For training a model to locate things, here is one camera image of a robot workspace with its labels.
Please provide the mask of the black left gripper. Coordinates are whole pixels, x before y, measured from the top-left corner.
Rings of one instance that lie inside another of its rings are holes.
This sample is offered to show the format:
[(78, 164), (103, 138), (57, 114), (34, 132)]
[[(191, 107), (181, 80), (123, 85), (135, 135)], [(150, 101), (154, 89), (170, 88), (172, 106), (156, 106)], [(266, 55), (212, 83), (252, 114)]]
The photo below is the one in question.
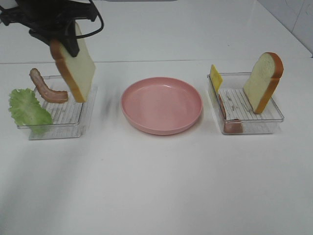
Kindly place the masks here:
[(29, 34), (50, 46), (59, 41), (71, 57), (79, 53), (76, 39), (76, 20), (95, 21), (98, 9), (93, 1), (74, 0), (17, 0), (17, 6), (0, 7), (0, 20), (5, 26), (19, 23), (30, 28)]

